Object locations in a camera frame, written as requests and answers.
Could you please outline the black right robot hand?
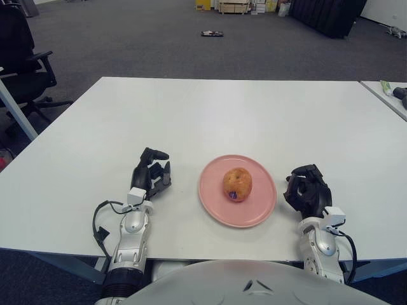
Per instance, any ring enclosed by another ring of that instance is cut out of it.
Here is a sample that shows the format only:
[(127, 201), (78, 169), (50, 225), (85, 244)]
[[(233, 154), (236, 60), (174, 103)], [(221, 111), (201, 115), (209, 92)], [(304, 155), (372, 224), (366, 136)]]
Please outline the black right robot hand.
[(332, 206), (331, 190), (315, 164), (295, 168), (286, 181), (284, 199), (301, 213), (302, 219), (323, 218), (322, 212)]

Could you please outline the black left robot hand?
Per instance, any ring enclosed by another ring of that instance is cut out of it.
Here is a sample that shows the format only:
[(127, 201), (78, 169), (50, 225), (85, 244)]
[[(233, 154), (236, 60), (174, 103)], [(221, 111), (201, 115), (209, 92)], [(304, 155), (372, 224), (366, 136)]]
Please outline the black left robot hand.
[(146, 147), (132, 173), (130, 188), (145, 190), (145, 200), (149, 201), (171, 184), (169, 155)]

